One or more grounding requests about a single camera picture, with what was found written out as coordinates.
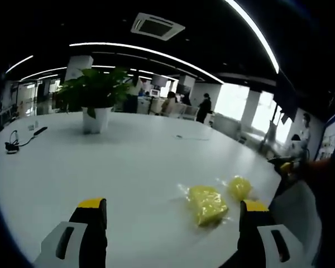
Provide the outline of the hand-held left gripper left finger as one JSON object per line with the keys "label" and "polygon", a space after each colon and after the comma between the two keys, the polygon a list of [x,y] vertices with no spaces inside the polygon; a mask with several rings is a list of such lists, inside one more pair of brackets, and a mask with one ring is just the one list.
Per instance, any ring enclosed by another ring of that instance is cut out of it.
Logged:
{"label": "hand-held left gripper left finger", "polygon": [[87,199],[42,241],[34,267],[106,267],[107,201]]}

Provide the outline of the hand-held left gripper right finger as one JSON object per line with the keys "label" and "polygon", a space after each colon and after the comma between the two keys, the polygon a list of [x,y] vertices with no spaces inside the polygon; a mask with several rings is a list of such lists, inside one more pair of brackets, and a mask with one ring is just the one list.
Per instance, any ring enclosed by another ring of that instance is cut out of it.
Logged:
{"label": "hand-held left gripper right finger", "polygon": [[238,267],[304,267],[301,242],[259,201],[240,202]]}

